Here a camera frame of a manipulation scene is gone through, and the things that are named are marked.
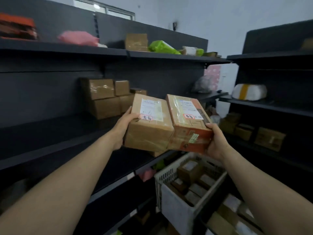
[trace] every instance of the forearm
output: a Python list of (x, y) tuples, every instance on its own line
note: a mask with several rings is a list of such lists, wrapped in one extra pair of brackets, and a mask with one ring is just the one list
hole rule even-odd
[(1, 234), (72, 234), (112, 151), (110, 133), (43, 179), (0, 217)]
[(313, 205), (229, 147), (223, 164), (265, 234), (313, 234)]

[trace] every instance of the window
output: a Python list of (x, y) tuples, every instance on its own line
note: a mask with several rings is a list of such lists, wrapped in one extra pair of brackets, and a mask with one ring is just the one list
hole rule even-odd
[(101, 12), (128, 20), (135, 20), (135, 13), (133, 12), (125, 11), (117, 7), (108, 6), (92, 0), (74, 0), (74, 6), (88, 11)]

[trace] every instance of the orange box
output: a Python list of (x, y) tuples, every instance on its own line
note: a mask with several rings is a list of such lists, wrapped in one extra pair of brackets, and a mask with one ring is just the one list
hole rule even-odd
[(205, 123), (212, 121), (199, 101), (169, 94), (166, 101), (174, 126), (168, 149), (205, 153), (213, 138), (213, 131)]

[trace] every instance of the red package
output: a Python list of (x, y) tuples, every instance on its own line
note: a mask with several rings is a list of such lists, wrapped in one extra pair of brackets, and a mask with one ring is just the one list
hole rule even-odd
[(86, 31), (65, 31), (58, 36), (58, 39), (64, 43), (98, 46), (99, 38), (92, 36)]

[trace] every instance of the white wall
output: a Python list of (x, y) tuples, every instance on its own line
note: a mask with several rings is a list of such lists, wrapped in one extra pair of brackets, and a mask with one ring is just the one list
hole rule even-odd
[[(159, 0), (158, 26), (178, 21), (178, 32), (208, 39), (208, 51), (226, 57), (242, 53), (247, 31), (313, 19), (312, 8), (313, 0)], [(236, 64), (222, 66), (220, 89), (232, 92), (237, 70)], [(219, 102), (219, 113), (228, 107)]]
[[(73, 0), (52, 0), (73, 5)], [(94, 0), (135, 13), (138, 22), (157, 26), (158, 0)]]

